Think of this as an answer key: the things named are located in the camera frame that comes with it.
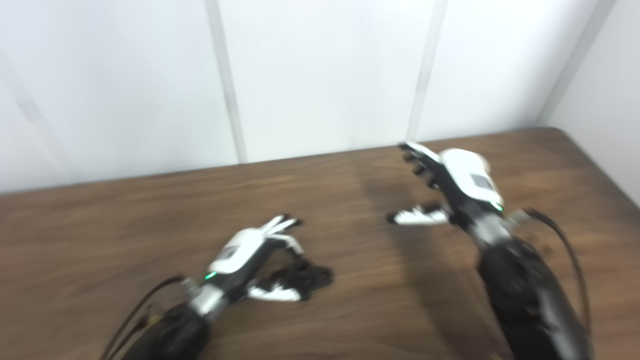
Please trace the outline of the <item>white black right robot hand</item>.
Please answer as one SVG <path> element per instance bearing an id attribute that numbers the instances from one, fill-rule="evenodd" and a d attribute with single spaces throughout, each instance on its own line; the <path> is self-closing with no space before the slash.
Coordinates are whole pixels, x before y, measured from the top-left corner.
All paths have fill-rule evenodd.
<path id="1" fill-rule="evenodd" d="M 411 141 L 400 142 L 397 147 L 403 151 L 405 162 L 416 164 L 413 173 L 424 176 L 426 185 L 439 191 L 443 199 L 388 213 L 387 223 L 399 226 L 450 223 L 470 235 L 486 216 L 503 218 L 504 200 L 482 155 L 460 148 L 436 153 Z"/>

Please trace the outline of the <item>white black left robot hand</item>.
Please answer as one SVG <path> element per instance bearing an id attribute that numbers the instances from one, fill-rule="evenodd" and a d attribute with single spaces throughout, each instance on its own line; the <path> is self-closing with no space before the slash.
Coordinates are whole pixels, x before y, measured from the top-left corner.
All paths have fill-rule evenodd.
<path id="1" fill-rule="evenodd" d="M 301 220 L 277 215 L 260 227 L 244 228 L 233 235 L 208 266 L 204 283 L 224 293 L 230 305 L 247 297 L 263 301 L 300 302 L 304 296 L 284 280 L 258 285 L 257 275 L 275 251 L 286 251 L 293 262 L 304 257 L 297 239 L 286 234 Z"/>

